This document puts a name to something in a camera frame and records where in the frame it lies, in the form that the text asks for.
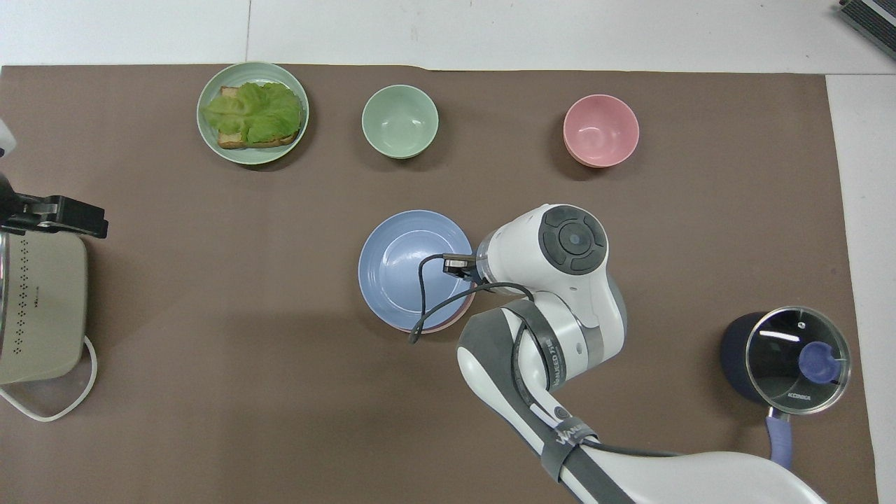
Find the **green plate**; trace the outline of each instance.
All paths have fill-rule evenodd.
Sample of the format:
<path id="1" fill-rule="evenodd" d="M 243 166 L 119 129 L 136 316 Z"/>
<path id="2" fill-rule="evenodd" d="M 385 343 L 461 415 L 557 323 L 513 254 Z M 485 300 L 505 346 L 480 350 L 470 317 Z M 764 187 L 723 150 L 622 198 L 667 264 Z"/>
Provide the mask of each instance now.
<path id="1" fill-rule="evenodd" d="M 239 87 L 245 83 L 257 83 L 260 85 L 281 83 L 298 96 L 302 106 L 302 124 L 298 127 L 298 135 L 296 135 L 296 140 L 293 143 L 267 149 L 222 149 L 218 145 L 218 130 L 209 125 L 205 117 L 202 116 L 200 109 L 208 105 L 212 99 L 220 94 L 221 86 Z M 311 109 L 308 107 L 308 96 L 305 94 L 305 89 L 302 87 L 302 84 L 298 83 L 293 74 L 271 63 L 250 61 L 228 66 L 212 77 L 209 83 L 205 84 L 202 94 L 199 95 L 199 102 L 196 104 L 196 125 L 199 126 L 199 134 L 202 136 L 202 139 L 220 157 L 239 164 L 264 164 L 283 157 L 296 146 L 308 128 L 310 112 Z"/>

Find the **sandwich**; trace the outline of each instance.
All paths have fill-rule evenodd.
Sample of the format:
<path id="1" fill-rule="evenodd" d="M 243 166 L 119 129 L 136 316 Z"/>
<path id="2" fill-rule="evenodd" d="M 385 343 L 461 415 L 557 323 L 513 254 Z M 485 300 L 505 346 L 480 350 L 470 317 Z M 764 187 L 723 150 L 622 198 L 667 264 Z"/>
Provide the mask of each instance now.
<path id="1" fill-rule="evenodd" d="M 264 149 L 289 145 L 302 123 L 302 107 L 281 83 L 221 86 L 220 96 L 201 108 L 202 116 L 218 130 L 223 149 Z"/>

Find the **green bowl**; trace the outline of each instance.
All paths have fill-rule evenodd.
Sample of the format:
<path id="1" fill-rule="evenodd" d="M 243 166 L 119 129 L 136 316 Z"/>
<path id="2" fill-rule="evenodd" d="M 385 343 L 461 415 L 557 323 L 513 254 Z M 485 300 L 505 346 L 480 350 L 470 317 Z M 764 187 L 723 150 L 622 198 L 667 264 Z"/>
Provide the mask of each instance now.
<path id="1" fill-rule="evenodd" d="M 435 138 L 439 112 L 426 93 L 407 84 L 382 88 L 361 114 L 364 137 L 380 153 L 407 159 L 423 152 Z"/>

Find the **white table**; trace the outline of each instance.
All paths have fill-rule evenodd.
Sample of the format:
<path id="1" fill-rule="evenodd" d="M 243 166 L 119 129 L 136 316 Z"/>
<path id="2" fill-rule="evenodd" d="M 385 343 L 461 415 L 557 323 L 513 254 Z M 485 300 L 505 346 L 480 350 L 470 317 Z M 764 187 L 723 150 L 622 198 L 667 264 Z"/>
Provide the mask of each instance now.
<path id="1" fill-rule="evenodd" d="M 826 74 L 881 502 L 896 502 L 896 61 L 836 2 L 111 0 L 0 4 L 0 65 L 405 64 Z"/>

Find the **black cable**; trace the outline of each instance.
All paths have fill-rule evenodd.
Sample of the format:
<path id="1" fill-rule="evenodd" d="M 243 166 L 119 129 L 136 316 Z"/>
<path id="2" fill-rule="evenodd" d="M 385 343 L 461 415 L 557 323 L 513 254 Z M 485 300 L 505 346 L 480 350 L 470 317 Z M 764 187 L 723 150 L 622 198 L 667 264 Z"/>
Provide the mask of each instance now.
<path id="1" fill-rule="evenodd" d="M 601 451 L 608 451 L 610 453 L 618 453 L 620 455 L 632 455 L 632 456 L 681 456 L 680 453 L 675 453 L 672 451 L 653 451 L 653 450 L 642 450 L 639 448 L 626 448 L 626 447 L 615 447 L 613 445 L 605 445 L 604 443 L 598 443 L 597 441 L 592 441 L 591 439 L 583 439 L 582 444 L 588 448 L 595 448 Z"/>
<path id="2" fill-rule="evenodd" d="M 492 282 L 486 283 L 483 285 L 477 285 L 476 287 L 472 287 L 467 289 L 466 291 L 460 292 L 448 298 L 447 300 L 442 301 L 441 303 L 435 305 L 434 308 L 426 311 L 426 288 L 424 287 L 423 282 L 423 265 L 426 262 L 431 261 L 433 259 L 443 258 L 442 254 L 434 254 L 432 256 L 428 256 L 422 261 L 420 261 L 420 266 L 418 267 L 417 273 L 420 280 L 420 320 L 411 328 L 410 334 L 408 335 L 408 343 L 414 344 L 420 338 L 423 332 L 423 324 L 426 320 L 432 316 L 436 311 L 448 306 L 449 304 L 459 300 L 460 298 L 464 298 L 469 296 L 473 292 L 486 291 L 488 289 L 493 289 L 495 287 L 507 287 L 510 289 L 515 289 L 520 291 L 523 295 L 525 295 L 530 301 L 535 301 L 535 296 L 532 295 L 532 292 L 527 289 L 524 285 L 514 282 Z M 513 352 L 511 357 L 511 369 L 514 369 L 513 377 L 514 377 L 514 387 L 517 390 L 517 393 L 523 399 L 527 405 L 536 405 L 543 412 L 547 412 L 544 406 L 538 403 L 538 400 L 535 399 L 526 388 L 525 384 L 522 383 L 522 376 L 519 375 L 519 355 L 520 355 L 520 344 L 522 341 L 522 333 L 527 329 L 525 321 L 520 320 L 520 328 L 517 330 L 516 338 L 513 340 Z M 535 335 L 530 331 L 530 337 L 534 339 Z M 597 441 L 593 441 L 591 439 L 583 439 L 582 444 L 589 448 L 595 448 L 601 451 L 607 451 L 610 453 L 617 453 L 621 455 L 630 455 L 630 456 L 655 456 L 655 457 L 669 457 L 669 456 L 681 456 L 680 453 L 675 453 L 671 451 L 653 451 L 653 450 L 643 450 L 639 448 L 626 448 L 626 447 L 617 447 L 613 445 L 606 445 L 604 443 L 600 443 Z"/>
<path id="3" fill-rule="evenodd" d="M 418 339 L 420 339 L 420 334 L 423 332 L 423 324 L 436 311 L 450 305 L 451 303 L 455 302 L 456 300 L 459 300 L 460 298 L 469 296 L 473 292 L 485 291 L 487 289 L 494 289 L 495 287 L 507 287 L 510 289 L 516 289 L 517 291 L 520 291 L 524 296 L 529 298 L 530 301 L 535 300 L 535 296 L 532 295 L 532 292 L 529 289 L 526 289 L 526 287 L 524 285 L 520 285 L 518 283 L 492 282 L 492 283 L 486 283 L 485 285 L 477 285 L 476 287 L 472 287 L 470 289 L 467 289 L 466 291 L 460 292 L 458 294 L 454 294 L 447 300 L 444 300 L 441 303 L 435 305 L 435 307 L 430 309 L 427 313 L 423 314 L 423 316 L 420 317 L 420 320 L 418 320 L 417 323 L 410 329 L 410 335 L 408 335 L 408 343 L 414 344 L 417 342 Z"/>
<path id="4" fill-rule="evenodd" d="M 527 406 L 536 405 L 541 411 L 550 414 L 547 411 L 547 408 L 541 405 L 530 392 L 529 389 L 526 388 L 526 384 L 522 381 L 522 375 L 519 372 L 519 358 L 520 358 L 520 345 L 522 341 L 522 333 L 525 329 L 529 329 L 526 327 L 525 320 L 520 318 L 520 329 L 516 333 L 516 339 L 513 341 L 513 351 L 511 357 L 511 371 L 513 374 L 513 386 L 516 388 L 517 394 L 520 395 L 523 402 Z M 535 343 L 535 335 L 529 330 L 529 336 L 532 338 L 532 342 Z M 627 447 L 617 447 L 613 445 L 605 445 L 598 441 L 593 441 L 591 439 L 583 439 L 582 444 L 589 448 L 595 448 L 602 451 L 608 451 L 611 453 L 618 453 L 622 455 L 630 455 L 630 456 L 655 456 L 655 457 L 668 457 L 668 456 L 680 456 L 682 454 L 675 453 L 671 451 L 654 451 L 654 450 L 644 450 L 639 448 L 627 448 Z"/>
<path id="5" fill-rule="evenodd" d="M 426 259 L 420 261 L 420 265 L 417 267 L 417 277 L 420 279 L 420 316 L 421 317 L 423 317 L 426 314 L 426 287 L 424 287 L 424 285 L 423 285 L 423 265 L 433 259 L 441 259 L 443 257 L 444 257 L 444 254 L 433 254 L 432 256 L 429 256 Z"/>

